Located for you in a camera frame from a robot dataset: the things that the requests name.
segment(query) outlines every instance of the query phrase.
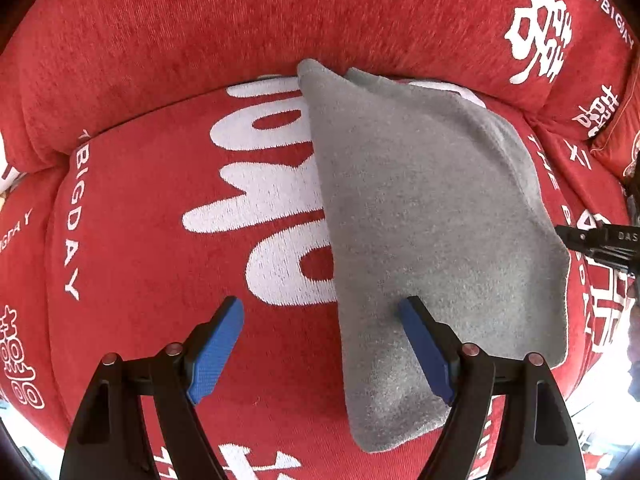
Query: white lettering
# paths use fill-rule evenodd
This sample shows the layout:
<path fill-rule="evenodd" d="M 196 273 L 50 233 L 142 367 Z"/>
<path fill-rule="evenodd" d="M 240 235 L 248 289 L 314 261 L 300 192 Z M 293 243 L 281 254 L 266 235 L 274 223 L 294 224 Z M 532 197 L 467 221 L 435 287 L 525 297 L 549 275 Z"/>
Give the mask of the white lettering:
<path fill-rule="evenodd" d="M 533 135 L 530 135 L 529 137 L 527 137 L 527 139 L 529 139 L 531 142 L 533 142 L 540 152 L 542 151 L 542 147 L 540 146 L 540 144 L 539 144 L 538 140 L 536 139 L 536 137 L 534 137 Z"/>
<path fill-rule="evenodd" d="M 482 480 L 488 475 L 488 473 L 489 473 L 489 466 L 476 467 L 475 469 L 473 469 L 471 473 L 469 473 L 469 480 L 476 480 L 476 479 Z"/>
<path fill-rule="evenodd" d="M 77 277 L 78 277 L 78 268 L 74 270 L 74 274 L 71 276 L 71 281 L 65 285 L 65 292 L 68 292 L 74 298 L 76 298 L 76 301 L 80 301 L 80 294 L 74 288 L 74 283 L 76 282 Z"/>
<path fill-rule="evenodd" d="M 197 207 L 182 216 L 194 233 L 219 233 L 322 209 L 316 159 L 311 155 L 299 167 L 236 162 L 220 176 L 244 194 Z"/>
<path fill-rule="evenodd" d="M 300 111 L 301 115 L 292 123 L 265 130 L 254 127 L 258 119 L 294 110 Z M 264 150 L 310 141 L 308 121 L 305 99 L 293 97 L 237 110 L 214 124 L 210 136 L 215 145 L 226 150 Z"/>
<path fill-rule="evenodd" d="M 551 185 L 554 187 L 555 190 L 560 189 L 560 186 L 558 186 L 558 181 L 556 180 L 556 176 L 553 173 L 547 173 L 549 176 L 549 180 L 551 181 Z"/>
<path fill-rule="evenodd" d="M 231 97 L 258 97 L 300 90 L 297 77 L 274 77 L 252 83 L 230 86 L 226 93 Z"/>
<path fill-rule="evenodd" d="M 514 9 L 513 23 L 504 35 L 504 39 L 511 42 L 511 54 L 514 59 L 527 59 L 534 44 L 536 49 L 529 65 L 511 77 L 512 84 L 524 83 L 537 62 L 540 62 L 538 76 L 545 75 L 549 82 L 553 82 L 564 64 L 563 49 L 569 45 L 572 38 L 572 17 L 566 12 L 564 0 L 530 0 L 530 3 L 529 8 Z M 546 11 L 543 27 L 540 26 L 539 17 L 542 9 Z M 523 22 L 528 27 L 526 38 L 520 35 Z M 551 26 L 554 28 L 555 37 L 548 40 L 546 37 Z"/>
<path fill-rule="evenodd" d="M 76 152 L 76 166 L 80 167 L 89 161 L 89 144 L 85 144 L 82 148 L 78 148 Z"/>
<path fill-rule="evenodd" d="M 575 146 L 573 144 L 569 144 L 565 139 L 563 139 L 563 140 L 564 140 L 564 143 L 566 144 L 566 146 L 571 151 L 570 160 L 571 161 L 577 160 L 578 162 L 580 162 L 580 164 L 582 166 L 585 166 L 585 167 L 591 169 L 591 164 L 588 164 L 588 162 L 585 162 L 584 160 L 582 160 L 580 158 L 580 155 L 578 154 L 578 146 Z M 582 155 L 586 159 L 587 158 L 587 154 L 584 152 L 584 150 L 581 150 L 581 151 L 582 151 Z"/>
<path fill-rule="evenodd" d="M 26 222 L 25 226 L 29 224 L 29 217 L 31 216 L 32 211 L 33 209 L 30 209 L 29 212 L 24 215 L 24 219 Z M 11 240 L 15 238 L 16 233 L 19 233 L 19 232 L 20 232 L 20 221 L 16 223 L 13 229 L 9 229 L 7 233 L 2 238 L 0 238 L 0 253 L 7 248 Z"/>
<path fill-rule="evenodd" d="M 589 229 L 595 229 L 597 227 L 596 220 L 588 210 L 584 210 L 580 215 L 580 218 L 576 222 L 575 226 L 578 229 L 588 231 Z"/>
<path fill-rule="evenodd" d="M 15 324 L 17 317 L 17 311 L 10 309 L 8 305 L 4 306 L 4 316 L 0 317 L 0 358 L 4 374 L 11 381 L 11 389 L 18 402 L 35 410 L 42 410 L 44 400 L 33 384 L 36 370 L 24 362 L 24 348 Z"/>
<path fill-rule="evenodd" d="M 572 120 L 578 121 L 582 126 L 589 129 L 589 137 L 594 137 L 612 117 L 620 102 L 618 96 L 613 93 L 611 86 L 602 85 L 603 94 L 596 97 L 591 103 L 589 109 L 578 106 L 580 114 L 576 115 Z"/>
<path fill-rule="evenodd" d="M 486 456 L 486 452 L 489 449 L 488 444 L 484 444 L 484 446 L 480 446 L 478 448 L 478 453 L 476 454 L 479 459 L 483 459 Z"/>
<path fill-rule="evenodd" d="M 169 452 L 166 450 L 166 448 L 162 446 L 160 448 L 160 451 L 162 453 L 162 456 L 154 455 L 154 460 L 161 464 L 168 464 L 169 466 L 173 466 L 174 464 L 171 462 L 171 457 L 169 456 Z M 163 474 L 161 472 L 158 472 L 158 474 L 163 478 L 174 478 L 174 479 L 178 478 L 178 475 L 175 473 L 173 467 L 168 468 L 168 474 Z"/>
<path fill-rule="evenodd" d="M 71 195 L 71 205 L 76 205 L 78 203 L 78 200 L 80 200 L 83 195 L 84 180 L 81 180 L 80 182 L 76 183 L 76 186 L 74 187 L 73 193 Z"/>
<path fill-rule="evenodd" d="M 599 213 L 596 213 L 595 215 L 593 215 L 593 219 L 596 222 L 602 222 L 603 224 L 609 224 L 611 225 L 611 222 L 606 218 L 606 216 L 603 216 Z"/>
<path fill-rule="evenodd" d="M 334 280 L 310 280 L 300 268 L 300 260 L 306 254 L 328 246 L 329 231 L 324 219 L 271 235 L 249 256 L 249 290 L 265 303 L 279 306 L 335 301 Z"/>
<path fill-rule="evenodd" d="M 600 340 L 598 342 L 594 340 L 591 351 L 603 353 L 612 342 L 616 323 L 620 320 L 622 312 L 615 308 L 594 306 L 593 315 L 595 319 L 604 319 L 604 328 Z"/>
<path fill-rule="evenodd" d="M 545 167 L 545 170 L 553 171 L 548 161 L 546 160 L 546 155 L 542 152 L 538 152 L 538 156 L 542 159 L 542 165 Z"/>
<path fill-rule="evenodd" d="M 76 227 L 78 227 L 78 222 L 80 221 L 80 215 L 82 213 L 82 206 L 78 206 L 75 209 L 72 209 L 69 212 L 68 217 L 66 218 L 66 228 L 70 231 L 74 231 Z M 72 217 L 76 215 L 75 221 L 72 221 Z"/>
<path fill-rule="evenodd" d="M 631 45 L 630 46 L 631 49 L 633 49 L 634 40 L 631 38 L 631 35 L 629 34 L 629 31 L 625 27 L 625 22 L 624 22 L 624 19 L 623 19 L 622 15 L 619 12 L 616 13 L 616 8 L 613 5 L 613 3 L 610 2 L 609 0 L 602 0 L 602 2 L 600 4 L 600 9 L 607 16 L 609 16 L 612 20 L 615 20 L 616 27 L 618 28 L 618 31 L 620 32 L 620 35 L 622 36 L 622 39 L 625 41 L 625 43 L 627 43 L 627 41 L 628 41 L 630 43 L 630 45 Z"/>
<path fill-rule="evenodd" d="M 302 464 L 297 459 L 280 451 L 276 453 L 276 459 L 273 465 L 251 466 L 246 458 L 247 455 L 251 453 L 251 449 L 248 447 L 236 446 L 235 444 L 223 444 L 222 446 L 218 446 L 218 449 L 226 460 L 226 466 L 223 466 L 223 469 L 231 471 L 238 480 L 258 480 L 255 471 L 276 471 L 302 467 Z M 284 477 L 286 477 L 286 475 L 280 473 L 278 480 L 284 480 Z"/>
<path fill-rule="evenodd" d="M 563 205 L 562 212 L 564 213 L 564 220 L 566 221 L 566 224 L 571 225 L 571 211 L 569 211 L 569 208 Z"/>
<path fill-rule="evenodd" d="M 587 321 L 584 325 L 584 333 L 591 334 L 591 344 L 593 345 L 594 335 L 593 335 L 593 330 L 590 327 L 590 321 L 591 321 L 591 311 L 589 311 L 589 313 L 587 314 Z"/>
<path fill-rule="evenodd" d="M 65 259 L 65 267 L 68 266 L 71 258 L 74 257 L 74 254 L 78 252 L 78 246 L 80 245 L 78 242 L 74 240 L 65 240 L 66 245 L 66 259 Z"/>

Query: metal screw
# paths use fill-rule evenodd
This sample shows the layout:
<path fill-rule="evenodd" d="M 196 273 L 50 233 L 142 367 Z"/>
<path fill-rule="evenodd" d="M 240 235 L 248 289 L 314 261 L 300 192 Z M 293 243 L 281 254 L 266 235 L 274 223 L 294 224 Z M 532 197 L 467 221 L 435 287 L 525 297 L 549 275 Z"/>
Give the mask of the metal screw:
<path fill-rule="evenodd" d="M 529 354 L 529 362 L 534 366 L 542 366 L 545 363 L 545 359 L 540 354 Z"/>
<path fill-rule="evenodd" d="M 109 352 L 108 354 L 105 354 L 104 357 L 102 358 L 102 364 L 105 366 L 111 366 L 117 360 L 118 360 L 118 354 L 116 354 L 115 352 Z"/>
<path fill-rule="evenodd" d="M 480 354 L 480 347 L 475 343 L 464 343 L 462 345 L 462 353 L 469 357 L 475 357 Z"/>
<path fill-rule="evenodd" d="M 167 355 L 180 355 L 182 353 L 182 344 L 181 343 L 169 343 L 165 348 L 164 351 L 166 352 Z"/>

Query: gray towel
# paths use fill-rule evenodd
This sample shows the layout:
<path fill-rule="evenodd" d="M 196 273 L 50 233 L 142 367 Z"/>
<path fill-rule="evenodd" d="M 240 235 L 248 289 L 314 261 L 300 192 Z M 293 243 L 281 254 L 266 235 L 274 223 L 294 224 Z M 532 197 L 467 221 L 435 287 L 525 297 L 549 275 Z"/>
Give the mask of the gray towel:
<path fill-rule="evenodd" d="M 439 427 L 396 316 L 418 295 L 491 353 L 566 357 L 570 258 L 514 128 L 451 92 L 298 67 L 335 264 L 351 432 L 367 452 Z"/>

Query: red cushion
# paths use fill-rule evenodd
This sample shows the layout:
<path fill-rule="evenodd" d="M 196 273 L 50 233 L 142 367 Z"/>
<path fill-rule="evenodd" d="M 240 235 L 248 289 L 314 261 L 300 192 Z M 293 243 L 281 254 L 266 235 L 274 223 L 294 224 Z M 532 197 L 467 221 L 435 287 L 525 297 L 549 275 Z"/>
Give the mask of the red cushion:
<path fill-rule="evenodd" d="M 0 130 L 10 162 L 35 171 L 87 135 L 228 84 L 293 74 L 305 57 L 337 71 L 438 78 L 529 111 L 548 103 L 571 123 L 602 84 L 620 92 L 626 77 L 631 49 L 621 41 L 635 40 L 626 25 L 626 39 L 612 29 L 618 17 L 603 4 L 38 0 L 0 57 Z M 585 84 L 587 69 L 595 77 Z"/>
<path fill-rule="evenodd" d="M 625 100 L 609 127 L 591 147 L 597 158 L 622 182 L 628 182 L 636 171 L 640 150 L 640 56 L 625 91 Z"/>
<path fill-rule="evenodd" d="M 638 43 L 612 0 L 573 0 L 574 38 L 540 115 L 561 124 L 567 139 L 602 132 L 618 109 Z"/>
<path fill-rule="evenodd" d="M 57 168 L 25 177 L 0 214 L 0 389 L 58 445 L 70 425 L 51 365 L 44 253 L 65 173 Z"/>
<path fill-rule="evenodd" d="M 223 462 L 238 471 L 245 459 L 272 464 L 280 451 L 301 464 L 282 471 L 298 480 L 362 472 L 386 478 L 389 470 L 395 478 L 416 478 L 437 431 L 383 454 L 361 452 L 350 435 L 337 309 L 322 292 L 332 278 L 331 253 L 322 210 L 312 200 L 319 191 L 303 165 L 312 163 L 306 108 L 298 92 L 272 94 L 291 90 L 288 81 L 163 108 L 92 139 L 72 157 L 54 208 L 47 275 L 52 364 L 65 407 L 75 413 L 105 352 L 125 359 L 154 354 L 235 294 L 245 304 L 245 327 L 214 393 L 198 407 Z M 514 124 L 532 153 L 552 221 L 571 216 L 575 223 L 585 206 L 575 194 L 572 202 L 565 198 L 564 190 L 572 190 L 546 168 L 549 158 L 523 113 L 483 99 Z M 618 207 L 616 200 L 609 205 Z M 186 212 L 210 203 L 218 214 L 209 232 L 185 220 Z M 322 248 L 310 250 L 309 243 Z M 275 289 L 274 296 L 273 287 L 252 279 L 255 272 L 298 285 Z M 591 285 L 604 287 L 604 276 L 592 280 L 589 272 L 574 254 L 570 352 L 554 371 L 565 395 L 596 355 L 585 334 L 583 299 L 591 297 Z M 614 325 L 590 326 L 600 341 Z M 492 456 L 501 413 L 494 402 L 479 470 Z M 157 421 L 147 416 L 162 460 Z M 161 472 L 169 474 L 168 467 Z"/>

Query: blue gripper pad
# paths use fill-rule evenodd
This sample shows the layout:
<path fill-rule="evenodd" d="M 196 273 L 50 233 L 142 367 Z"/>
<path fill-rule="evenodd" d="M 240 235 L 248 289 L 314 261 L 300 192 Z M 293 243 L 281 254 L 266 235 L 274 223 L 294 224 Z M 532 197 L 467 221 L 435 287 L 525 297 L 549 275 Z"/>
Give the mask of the blue gripper pad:
<path fill-rule="evenodd" d="M 449 406 L 452 405 L 456 393 L 451 386 L 449 364 L 409 300 L 400 302 L 399 313 L 404 333 L 414 349 L 431 391 Z"/>
<path fill-rule="evenodd" d="M 213 392 L 243 325 L 242 302 L 230 296 L 211 321 L 198 325 L 185 342 L 187 396 L 194 406 Z"/>

